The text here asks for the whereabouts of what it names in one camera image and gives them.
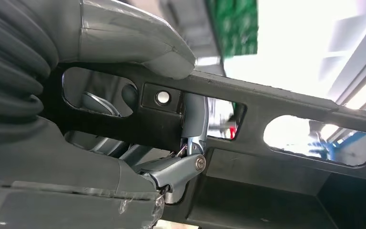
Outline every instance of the bright light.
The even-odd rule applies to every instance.
[[[153,227],[153,229],[174,229],[174,228],[198,229],[198,226],[175,223],[160,219],[156,223],[156,226]]]
[[[326,124],[321,130],[321,136],[324,140],[327,140],[332,136],[339,127],[333,124]]]
[[[358,91],[353,98],[346,103],[346,107],[350,109],[360,109],[366,103],[366,85]]]
[[[196,60],[196,66],[208,66],[220,63],[219,56],[199,57]]]

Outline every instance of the black metal bracket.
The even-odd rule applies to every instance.
[[[173,80],[158,76],[138,64],[75,63],[68,65],[68,67],[71,66],[128,78],[137,85],[140,94],[143,86],[150,83],[243,104],[246,108],[245,114],[236,138],[229,141],[209,137],[206,144],[208,150],[222,149],[263,156],[297,166],[312,167],[366,179],[366,164],[349,167],[334,162],[278,152],[263,141],[267,124],[282,115],[293,115],[366,132],[366,111],[364,110],[351,110],[330,100],[197,71],[193,71],[185,79]],[[59,77],[63,72],[62,68],[62,70],[57,70],[53,76]],[[60,89],[61,87],[57,85],[56,93],[59,93]],[[58,95],[56,101],[50,102],[49,98],[44,98],[43,102],[46,111],[51,113],[47,114],[47,117],[55,120],[65,129],[79,129],[88,133],[170,150],[176,150],[177,142],[180,140],[180,114],[140,106],[136,114],[122,120],[71,108],[63,97]]]
[[[76,130],[143,146],[179,151],[182,114],[176,107],[180,102],[180,91],[171,89],[173,102],[164,107],[169,108],[173,105],[174,110],[154,109],[145,105],[148,101],[143,100],[142,96],[143,91],[151,92],[144,90],[147,76],[134,75],[128,78],[138,89],[141,105],[132,115],[120,118],[90,112],[72,106],[64,97],[62,78],[65,71],[71,67],[98,71],[83,63],[60,64],[44,82],[44,91],[39,96],[44,104],[44,111],[40,115],[57,124],[63,134]]]

